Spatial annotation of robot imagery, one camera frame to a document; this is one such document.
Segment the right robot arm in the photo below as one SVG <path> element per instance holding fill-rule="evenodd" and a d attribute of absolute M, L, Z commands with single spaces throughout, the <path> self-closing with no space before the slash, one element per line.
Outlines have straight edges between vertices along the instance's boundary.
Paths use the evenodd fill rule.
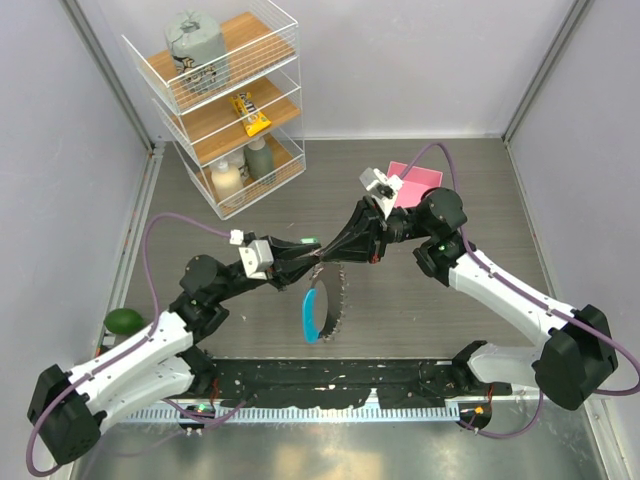
<path fill-rule="evenodd" d="M 388 214 L 376 198 L 365 196 L 319 256 L 325 262 L 377 263 L 388 245 L 421 240 L 413 255 L 423 274 L 488 307 L 532 344 L 470 344 L 452 370 L 455 387 L 473 394 L 494 382 L 530 386 L 576 410 L 618 367 L 606 315 L 593 305 L 576 309 L 559 302 L 506 272 L 463 238 L 466 221 L 461 197 L 449 188 L 432 188 L 416 206 Z"/>

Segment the green pump bottle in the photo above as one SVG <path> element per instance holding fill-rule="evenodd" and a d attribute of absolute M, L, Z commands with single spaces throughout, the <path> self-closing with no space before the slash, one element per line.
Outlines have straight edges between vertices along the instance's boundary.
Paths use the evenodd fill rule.
<path fill-rule="evenodd" d="M 275 181 L 275 163 L 271 148 L 263 137 L 244 146 L 244 155 L 251 178 L 270 185 Z"/>

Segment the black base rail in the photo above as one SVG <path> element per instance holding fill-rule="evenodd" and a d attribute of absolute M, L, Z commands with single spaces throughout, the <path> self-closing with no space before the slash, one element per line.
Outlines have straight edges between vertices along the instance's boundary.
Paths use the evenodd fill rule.
<path fill-rule="evenodd" d="M 376 393 L 383 409 L 441 406 L 448 399 L 508 395 L 514 380 L 481 379 L 462 352 L 451 361 L 430 359 L 220 359 L 191 348 L 115 382 L 110 370 L 90 381 L 83 393 L 102 421 L 128 415 L 174 396 L 212 394 L 224 407 L 241 402 L 266 409 L 341 410 L 360 408 Z"/>

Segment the grey wrapped paper roll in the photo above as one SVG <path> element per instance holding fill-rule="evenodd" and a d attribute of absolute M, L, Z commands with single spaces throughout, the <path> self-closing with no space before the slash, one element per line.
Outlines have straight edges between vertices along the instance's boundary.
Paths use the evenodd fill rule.
<path fill-rule="evenodd" d="M 179 80 L 191 93 L 216 91 L 229 82 L 224 35 L 211 15 L 184 10 L 165 25 L 164 38 Z"/>

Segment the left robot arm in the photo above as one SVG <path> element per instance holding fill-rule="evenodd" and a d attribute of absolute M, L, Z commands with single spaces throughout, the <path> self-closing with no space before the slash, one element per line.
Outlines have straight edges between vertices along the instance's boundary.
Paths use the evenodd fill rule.
<path fill-rule="evenodd" d="M 237 261 L 199 254 L 186 265 L 181 292 L 150 325 L 106 353 L 68 370 L 43 370 L 27 409 L 28 471 L 46 477 L 88 453 L 114 424 L 158 400 L 207 395 L 214 375 L 198 343 L 228 318 L 223 302 L 263 285 L 297 282 L 320 262 L 321 246 L 232 231 Z"/>

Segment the pink open drawer box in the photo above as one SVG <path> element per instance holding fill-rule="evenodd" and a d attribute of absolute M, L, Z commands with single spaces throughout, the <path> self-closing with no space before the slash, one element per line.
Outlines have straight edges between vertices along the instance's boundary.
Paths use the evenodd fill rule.
<path fill-rule="evenodd" d="M 410 208 L 416 206 L 423 194 L 433 188 L 441 186 L 443 173 L 437 170 L 414 166 L 402 179 L 395 207 Z"/>

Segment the green avocado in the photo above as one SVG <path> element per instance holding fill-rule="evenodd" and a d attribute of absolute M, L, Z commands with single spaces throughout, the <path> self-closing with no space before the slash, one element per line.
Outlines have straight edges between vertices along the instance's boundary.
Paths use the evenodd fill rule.
<path fill-rule="evenodd" d="M 146 326 L 141 314 L 130 308 L 118 308 L 110 311 L 103 324 L 110 333 L 125 336 L 134 335 Z"/>

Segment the cream pump bottle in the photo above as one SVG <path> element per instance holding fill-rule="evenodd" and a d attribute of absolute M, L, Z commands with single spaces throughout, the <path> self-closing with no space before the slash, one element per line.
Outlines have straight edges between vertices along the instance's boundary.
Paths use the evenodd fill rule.
<path fill-rule="evenodd" d="M 211 181 L 225 207 L 236 207 L 243 202 L 244 185 L 239 169 L 226 160 L 218 160 L 210 167 Z"/>

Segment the patterned jar on shelf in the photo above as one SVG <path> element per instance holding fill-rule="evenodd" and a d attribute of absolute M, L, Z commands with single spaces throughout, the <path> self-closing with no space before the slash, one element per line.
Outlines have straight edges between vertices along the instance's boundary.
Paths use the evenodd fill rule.
<path fill-rule="evenodd" d="M 229 165 L 235 166 L 239 173 L 241 180 L 246 184 L 250 179 L 249 169 L 242 149 L 234 150 L 222 157 L 222 160 L 226 161 Z"/>

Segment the yellow candy bag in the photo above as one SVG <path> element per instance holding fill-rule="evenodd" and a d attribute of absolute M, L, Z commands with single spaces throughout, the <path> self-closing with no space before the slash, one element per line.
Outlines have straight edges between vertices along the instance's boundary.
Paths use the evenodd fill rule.
<path fill-rule="evenodd" d="M 237 93 L 231 97 L 230 101 L 243 124 L 245 133 L 250 138 L 272 125 L 271 120 L 256 107 L 250 92 Z"/>

